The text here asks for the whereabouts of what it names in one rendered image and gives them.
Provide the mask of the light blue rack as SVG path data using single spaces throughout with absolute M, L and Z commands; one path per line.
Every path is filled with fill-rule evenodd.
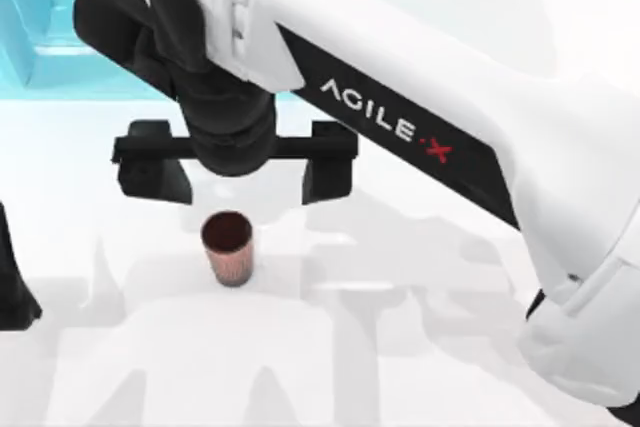
M 0 0 L 0 100 L 158 100 L 75 34 L 74 0 Z

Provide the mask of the brown and pink cup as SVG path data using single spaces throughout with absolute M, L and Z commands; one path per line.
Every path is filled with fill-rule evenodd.
M 223 210 L 209 216 L 200 239 L 216 280 L 225 287 L 246 284 L 254 271 L 253 226 L 239 211 Z

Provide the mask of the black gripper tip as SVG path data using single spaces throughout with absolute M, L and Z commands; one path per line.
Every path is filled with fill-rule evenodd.
M 19 270 L 6 211 L 0 202 L 0 332 L 26 331 L 42 313 Z

